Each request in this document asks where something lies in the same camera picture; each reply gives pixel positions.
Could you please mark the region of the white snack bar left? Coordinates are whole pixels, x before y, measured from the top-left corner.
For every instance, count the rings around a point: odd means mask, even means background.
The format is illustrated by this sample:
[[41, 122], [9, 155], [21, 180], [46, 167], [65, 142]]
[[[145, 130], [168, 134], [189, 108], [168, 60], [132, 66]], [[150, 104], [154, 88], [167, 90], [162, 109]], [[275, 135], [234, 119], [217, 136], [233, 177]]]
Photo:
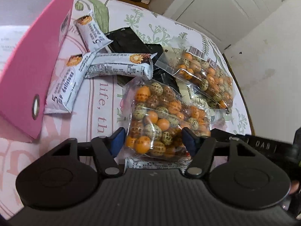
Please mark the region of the white snack bar left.
[[44, 114], [72, 112], [75, 98], [95, 55], [95, 52], [89, 52], [70, 56], [66, 66], [48, 91]]

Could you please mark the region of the bag of candy eggs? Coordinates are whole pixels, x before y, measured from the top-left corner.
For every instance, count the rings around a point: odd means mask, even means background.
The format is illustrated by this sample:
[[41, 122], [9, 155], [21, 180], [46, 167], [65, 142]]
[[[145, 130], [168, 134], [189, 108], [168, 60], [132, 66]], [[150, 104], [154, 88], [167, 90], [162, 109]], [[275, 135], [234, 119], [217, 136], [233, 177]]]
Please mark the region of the bag of candy eggs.
[[189, 160], [182, 133], [188, 128], [196, 137], [211, 135], [208, 109], [183, 101], [169, 85], [135, 77], [124, 89], [124, 115], [128, 123], [125, 148], [136, 157], [170, 161]]
[[199, 46], [188, 45], [181, 38], [176, 43], [177, 47], [164, 49], [156, 66], [203, 95], [211, 108], [230, 112], [233, 78], [222, 66], [217, 47], [204, 35]]

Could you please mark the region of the black snack packet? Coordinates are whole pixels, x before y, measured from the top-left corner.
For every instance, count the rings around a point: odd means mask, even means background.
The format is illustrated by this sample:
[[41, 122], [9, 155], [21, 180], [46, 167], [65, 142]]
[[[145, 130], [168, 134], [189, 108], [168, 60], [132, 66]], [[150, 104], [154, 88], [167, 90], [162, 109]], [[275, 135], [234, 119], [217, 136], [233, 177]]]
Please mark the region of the black snack packet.
[[178, 84], [174, 76], [171, 76], [155, 63], [163, 54], [162, 45], [156, 43], [143, 43], [130, 27], [124, 27], [106, 33], [106, 36], [113, 40], [109, 49], [114, 53], [144, 53], [157, 55], [152, 59], [154, 65], [153, 79], [160, 83], [172, 87], [177, 93], [180, 93]]

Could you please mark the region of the pink storage box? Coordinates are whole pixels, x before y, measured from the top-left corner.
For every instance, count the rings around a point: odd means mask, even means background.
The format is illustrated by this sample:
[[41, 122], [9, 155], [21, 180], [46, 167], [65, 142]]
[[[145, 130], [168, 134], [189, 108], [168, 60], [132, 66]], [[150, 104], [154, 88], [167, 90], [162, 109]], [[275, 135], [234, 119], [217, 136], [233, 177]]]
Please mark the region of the pink storage box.
[[38, 138], [74, 0], [1, 0], [1, 137]]

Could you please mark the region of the white snack bar under gripper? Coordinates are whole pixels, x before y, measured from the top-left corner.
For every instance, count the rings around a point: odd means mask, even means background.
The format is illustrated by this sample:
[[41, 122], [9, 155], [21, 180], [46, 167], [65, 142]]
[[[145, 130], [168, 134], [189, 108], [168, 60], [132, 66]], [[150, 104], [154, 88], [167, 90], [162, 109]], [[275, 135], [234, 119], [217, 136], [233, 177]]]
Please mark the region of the white snack bar under gripper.
[[138, 159], [138, 158], [126, 158], [125, 159], [125, 170], [130, 169], [179, 169], [185, 171], [192, 161], [160, 161], [152, 159]]

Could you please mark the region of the white snack bar upper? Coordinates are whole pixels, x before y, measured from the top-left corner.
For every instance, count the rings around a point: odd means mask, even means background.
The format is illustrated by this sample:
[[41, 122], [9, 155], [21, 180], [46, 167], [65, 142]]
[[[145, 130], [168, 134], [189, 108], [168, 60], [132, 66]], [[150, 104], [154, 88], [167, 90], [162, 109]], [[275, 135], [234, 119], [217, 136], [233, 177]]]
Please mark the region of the white snack bar upper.
[[94, 18], [93, 10], [87, 15], [76, 19], [74, 25], [79, 31], [88, 52], [97, 52], [113, 42], [100, 29]]

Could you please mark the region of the white door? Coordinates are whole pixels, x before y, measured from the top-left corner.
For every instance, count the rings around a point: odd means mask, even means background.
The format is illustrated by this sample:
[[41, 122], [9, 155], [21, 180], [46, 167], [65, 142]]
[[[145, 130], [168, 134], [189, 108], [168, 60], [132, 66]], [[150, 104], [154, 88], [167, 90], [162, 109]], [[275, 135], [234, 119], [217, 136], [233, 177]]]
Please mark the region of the white door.
[[286, 0], [174, 0], [164, 16], [211, 38], [223, 52]]

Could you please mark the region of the white snack bar middle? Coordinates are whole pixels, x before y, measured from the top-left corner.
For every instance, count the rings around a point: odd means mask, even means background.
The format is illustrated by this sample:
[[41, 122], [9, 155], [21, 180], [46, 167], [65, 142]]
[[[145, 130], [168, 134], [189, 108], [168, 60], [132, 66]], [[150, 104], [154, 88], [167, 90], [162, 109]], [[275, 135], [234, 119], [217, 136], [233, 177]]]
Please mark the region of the white snack bar middle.
[[153, 61], [157, 54], [97, 53], [85, 78], [97, 76], [153, 77]]

